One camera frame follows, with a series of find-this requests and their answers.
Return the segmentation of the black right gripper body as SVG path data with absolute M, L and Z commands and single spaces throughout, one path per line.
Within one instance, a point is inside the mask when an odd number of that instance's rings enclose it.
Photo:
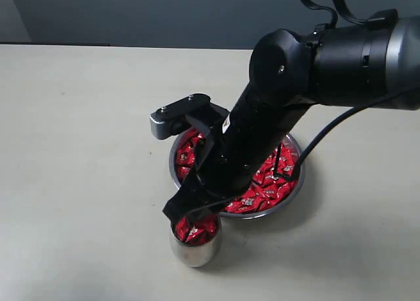
M 178 191 L 178 204 L 216 206 L 246 191 L 252 176 L 295 125 L 295 114 L 231 113 L 225 132 L 217 114 L 189 114 L 185 120 L 205 133 L 206 141 Z

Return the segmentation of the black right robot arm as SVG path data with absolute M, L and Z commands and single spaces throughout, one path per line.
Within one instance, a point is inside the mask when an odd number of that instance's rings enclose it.
M 194 165 L 164 215 L 176 224 L 221 211 L 243 194 L 282 138 L 313 105 L 419 109 L 419 18 L 383 11 L 357 26 L 303 37 L 288 30 L 253 49 L 249 82 L 231 110 L 192 94 L 155 111 L 163 140 L 194 128 L 205 137 Z

